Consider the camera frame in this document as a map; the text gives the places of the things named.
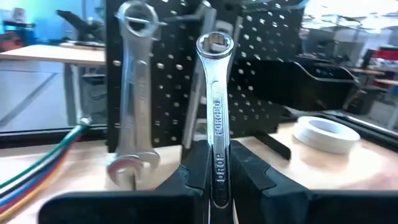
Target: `roll of tape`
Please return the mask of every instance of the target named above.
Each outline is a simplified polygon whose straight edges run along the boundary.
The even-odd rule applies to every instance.
[[[349,153],[361,138],[345,125],[311,116],[297,120],[294,136],[310,147],[337,154]]]

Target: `red wire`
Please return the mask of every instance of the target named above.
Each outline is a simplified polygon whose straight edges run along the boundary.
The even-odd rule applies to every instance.
[[[73,141],[69,147],[67,147],[66,151],[63,153],[63,155],[58,159],[57,163],[55,166],[52,167],[51,171],[48,172],[40,181],[38,181],[32,188],[30,188],[29,190],[26,190],[23,194],[21,194],[20,196],[16,197],[13,201],[11,201],[10,203],[8,203],[7,205],[3,206],[2,208],[0,208],[0,214],[2,214],[3,212],[5,212],[7,209],[11,208],[13,205],[15,205],[16,203],[18,203],[20,200],[22,200],[24,197],[26,197],[26,195],[29,195],[33,190],[35,190],[38,186],[40,186],[43,181],[45,179],[47,179],[49,177],[49,175],[51,175],[55,170],[57,170],[57,168],[60,166],[62,159],[67,156],[67,153],[69,151],[69,149],[72,147],[72,144],[77,142]]]

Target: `green wire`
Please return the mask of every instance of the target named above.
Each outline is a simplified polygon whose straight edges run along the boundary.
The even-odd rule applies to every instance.
[[[7,180],[6,182],[2,183],[0,185],[0,189],[13,183],[14,181],[16,181],[17,179],[20,179],[21,177],[23,177],[24,175],[26,175],[28,172],[30,172],[32,169],[35,169],[37,166],[39,166],[41,163],[43,163],[44,161],[46,161],[49,157],[51,157],[52,155],[54,155],[56,152],[58,152],[59,150],[63,150],[65,149],[68,145],[70,145],[72,143],[72,141],[74,141],[85,129],[87,128],[87,126],[84,125],[78,125],[75,128],[73,128],[63,139],[62,141],[55,146],[54,149],[52,149],[49,153],[47,153],[45,156],[43,156],[39,161],[37,161],[35,164],[31,165],[30,167],[28,167],[26,170],[22,171],[20,174],[14,176],[13,178]]]

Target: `black pegboard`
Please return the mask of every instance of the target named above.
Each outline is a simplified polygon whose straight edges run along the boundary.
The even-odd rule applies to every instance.
[[[275,3],[295,4],[286,0],[279,1],[280,3]],[[123,0],[106,1],[109,152],[114,152],[118,143],[122,69],[119,62],[122,61],[123,47],[119,35],[119,24],[114,15],[123,2]],[[201,1],[149,0],[147,2],[155,8],[162,20],[172,16],[191,14]],[[236,12],[236,8],[231,10],[229,6],[220,4],[220,1],[210,1],[210,3],[213,7],[219,8],[218,19],[236,19],[236,16],[234,17],[231,13],[231,11]],[[302,14],[303,10],[277,11],[272,12],[272,15],[268,12],[244,14],[236,57],[242,57],[244,52],[246,58],[256,58],[257,55],[267,60],[291,58],[294,55],[292,49],[298,46],[298,31]],[[277,27],[272,22],[273,19],[278,24]],[[160,41],[154,42],[151,60],[151,116],[154,147],[176,145],[182,141],[193,67],[197,58],[195,42],[199,36],[200,26],[201,24],[197,22],[171,24],[162,29]],[[273,133],[279,123],[282,107],[258,100],[250,90],[250,84],[241,78],[242,75],[252,74],[251,71],[244,71],[242,74],[240,70],[233,68],[228,87],[231,137],[247,136],[251,134],[251,131],[257,133],[259,130]],[[198,117],[205,115],[202,111],[205,111],[203,105]]]

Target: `black container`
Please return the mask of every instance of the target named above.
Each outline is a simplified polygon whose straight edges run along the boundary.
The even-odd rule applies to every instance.
[[[251,69],[262,71],[248,78],[257,97],[296,110],[341,109],[354,87],[349,71],[328,63],[250,60],[249,64]]]

